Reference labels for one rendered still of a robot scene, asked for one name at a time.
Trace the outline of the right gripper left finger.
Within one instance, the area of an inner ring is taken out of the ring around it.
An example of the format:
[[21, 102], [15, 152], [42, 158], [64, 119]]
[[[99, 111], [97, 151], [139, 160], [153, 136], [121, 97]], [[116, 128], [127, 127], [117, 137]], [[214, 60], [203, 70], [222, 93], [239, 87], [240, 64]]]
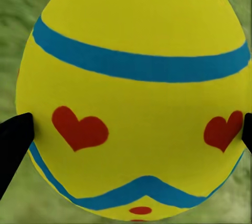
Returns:
[[31, 113], [0, 124], [0, 200], [34, 139]]

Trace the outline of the easter egg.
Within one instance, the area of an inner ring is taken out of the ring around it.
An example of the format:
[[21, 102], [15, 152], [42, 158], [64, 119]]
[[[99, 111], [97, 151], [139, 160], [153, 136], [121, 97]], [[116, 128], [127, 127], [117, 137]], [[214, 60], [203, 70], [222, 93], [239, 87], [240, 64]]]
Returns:
[[235, 170], [252, 59], [228, 0], [50, 0], [28, 38], [17, 115], [64, 198], [151, 221], [192, 209]]

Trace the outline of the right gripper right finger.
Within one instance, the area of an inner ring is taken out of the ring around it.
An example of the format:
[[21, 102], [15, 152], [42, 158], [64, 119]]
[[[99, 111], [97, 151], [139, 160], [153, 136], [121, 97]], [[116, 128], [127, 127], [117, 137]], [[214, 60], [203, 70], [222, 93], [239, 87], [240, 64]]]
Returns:
[[245, 115], [245, 124], [242, 140], [252, 153], [252, 113], [247, 113]]

